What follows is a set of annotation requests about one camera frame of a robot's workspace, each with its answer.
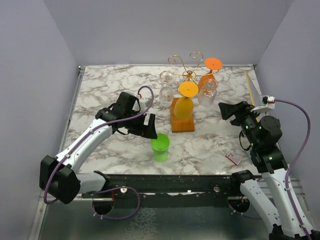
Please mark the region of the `green plastic wine glass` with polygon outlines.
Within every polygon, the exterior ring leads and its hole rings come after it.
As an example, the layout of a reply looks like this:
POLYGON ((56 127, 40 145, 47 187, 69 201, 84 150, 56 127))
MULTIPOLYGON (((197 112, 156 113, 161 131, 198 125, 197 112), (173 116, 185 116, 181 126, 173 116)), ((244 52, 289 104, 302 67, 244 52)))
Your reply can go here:
POLYGON ((158 133, 157 139, 152 139, 150 144, 153 151, 153 158, 157 162, 165 162, 168 158, 168 150, 171 144, 169 137, 164 133, 158 133))

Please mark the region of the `clear glass tumbler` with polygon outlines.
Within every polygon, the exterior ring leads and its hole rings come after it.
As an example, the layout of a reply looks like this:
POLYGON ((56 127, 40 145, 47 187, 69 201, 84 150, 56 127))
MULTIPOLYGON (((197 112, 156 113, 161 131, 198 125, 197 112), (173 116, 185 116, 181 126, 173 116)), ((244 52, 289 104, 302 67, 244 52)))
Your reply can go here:
POLYGON ((199 105, 203 107, 210 107, 216 98, 218 86, 219 84, 215 79, 206 79, 199 92, 199 105))

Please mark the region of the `orange plastic wine glass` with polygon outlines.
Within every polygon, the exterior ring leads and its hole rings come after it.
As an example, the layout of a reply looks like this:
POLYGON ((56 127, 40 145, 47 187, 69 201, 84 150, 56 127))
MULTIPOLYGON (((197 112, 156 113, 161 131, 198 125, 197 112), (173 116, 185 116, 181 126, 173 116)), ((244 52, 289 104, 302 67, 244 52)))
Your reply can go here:
POLYGON ((214 58, 214 57, 207 58, 204 61, 204 65, 206 68, 209 69, 209 72, 202 75, 202 77, 200 78, 200 80, 198 82, 198 92, 200 92, 200 90, 204 86, 206 80, 208 80, 208 79, 215 80, 214 72, 217 73, 223 67, 222 61, 220 59, 214 58))

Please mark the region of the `clear wine glass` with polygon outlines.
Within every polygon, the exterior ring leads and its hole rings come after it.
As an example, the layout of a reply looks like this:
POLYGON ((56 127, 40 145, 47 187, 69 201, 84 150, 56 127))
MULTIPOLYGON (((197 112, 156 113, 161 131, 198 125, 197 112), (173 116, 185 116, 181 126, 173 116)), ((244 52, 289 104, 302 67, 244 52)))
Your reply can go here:
POLYGON ((171 71, 163 71, 159 75, 159 80, 164 84, 159 91, 159 102, 163 107, 170 107, 174 100, 174 90, 171 87, 177 76, 171 71))

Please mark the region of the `yellow plastic wine glass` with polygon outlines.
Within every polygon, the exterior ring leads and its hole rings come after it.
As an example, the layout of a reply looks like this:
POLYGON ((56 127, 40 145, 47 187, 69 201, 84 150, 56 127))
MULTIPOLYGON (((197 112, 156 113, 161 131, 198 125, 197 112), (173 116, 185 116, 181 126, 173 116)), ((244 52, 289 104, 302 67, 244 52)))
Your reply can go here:
POLYGON ((199 92, 198 85, 192 81, 185 81, 179 85, 178 92, 181 97, 175 103, 173 113, 178 119, 188 119, 193 113, 192 98, 199 92))

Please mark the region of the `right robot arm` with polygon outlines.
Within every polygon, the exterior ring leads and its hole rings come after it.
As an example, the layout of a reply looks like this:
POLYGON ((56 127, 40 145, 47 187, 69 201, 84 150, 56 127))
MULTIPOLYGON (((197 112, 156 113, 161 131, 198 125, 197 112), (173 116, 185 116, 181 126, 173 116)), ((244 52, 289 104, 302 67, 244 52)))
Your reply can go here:
POLYGON ((237 104, 220 102, 221 118, 231 125, 240 126, 250 143, 249 154, 253 165, 261 174, 270 194, 269 199, 258 181, 248 170, 232 174, 229 189, 236 195, 244 195, 260 215, 271 240, 318 240, 319 231, 308 221, 295 194, 290 172, 294 163, 287 164, 277 143, 282 137, 280 121, 270 115, 257 120, 262 113, 274 110, 277 99, 264 96, 261 106, 246 101, 237 104))

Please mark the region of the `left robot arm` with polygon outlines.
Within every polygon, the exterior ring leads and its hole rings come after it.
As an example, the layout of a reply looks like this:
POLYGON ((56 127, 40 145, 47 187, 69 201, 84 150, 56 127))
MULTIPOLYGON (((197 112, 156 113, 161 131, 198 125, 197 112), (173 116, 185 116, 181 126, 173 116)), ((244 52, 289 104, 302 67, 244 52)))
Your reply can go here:
POLYGON ((39 187, 44 191, 43 201, 49 205, 56 201, 69 204, 78 194, 94 192, 106 197, 111 190, 108 177, 100 172, 80 175, 85 160, 106 139, 119 129, 146 139, 157 139, 155 114, 145 124, 147 111, 154 98, 143 99, 139 93, 121 92, 115 103, 100 109, 89 127, 64 151, 51 157, 46 155, 40 163, 39 187))

